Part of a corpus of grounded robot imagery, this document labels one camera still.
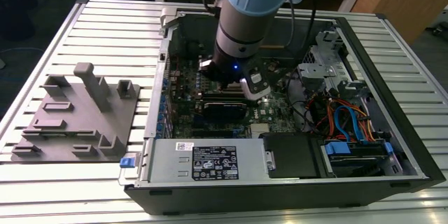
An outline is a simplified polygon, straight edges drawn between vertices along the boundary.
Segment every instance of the motherboard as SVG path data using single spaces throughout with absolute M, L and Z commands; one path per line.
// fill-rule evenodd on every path
M 198 73 L 198 59 L 170 58 L 173 138 L 257 138 L 264 132 L 297 131 L 285 93 L 246 100 L 238 83 L 221 88 Z

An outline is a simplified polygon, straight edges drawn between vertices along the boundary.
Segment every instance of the white label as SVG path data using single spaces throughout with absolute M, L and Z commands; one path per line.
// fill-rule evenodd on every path
M 176 151 L 192 151 L 194 143 L 176 143 Z
M 261 81 L 261 75 L 258 73 L 250 75 L 250 79 L 253 83 L 257 83 Z

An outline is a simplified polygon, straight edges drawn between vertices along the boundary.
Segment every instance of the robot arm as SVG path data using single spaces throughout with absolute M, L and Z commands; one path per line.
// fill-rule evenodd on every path
M 221 0 L 214 53 L 212 60 L 204 62 L 201 72 L 212 81 L 238 82 L 250 100 L 270 92 L 256 53 L 284 1 Z

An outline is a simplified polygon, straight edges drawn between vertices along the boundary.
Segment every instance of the black plastic cover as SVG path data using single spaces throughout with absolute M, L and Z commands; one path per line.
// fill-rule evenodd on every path
M 264 133 L 264 149 L 270 151 L 274 170 L 270 178 L 328 178 L 321 140 L 309 133 Z

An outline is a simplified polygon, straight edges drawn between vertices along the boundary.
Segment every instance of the barcode sticker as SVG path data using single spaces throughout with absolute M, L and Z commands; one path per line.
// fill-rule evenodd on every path
M 194 143 L 176 143 L 176 151 L 192 151 Z

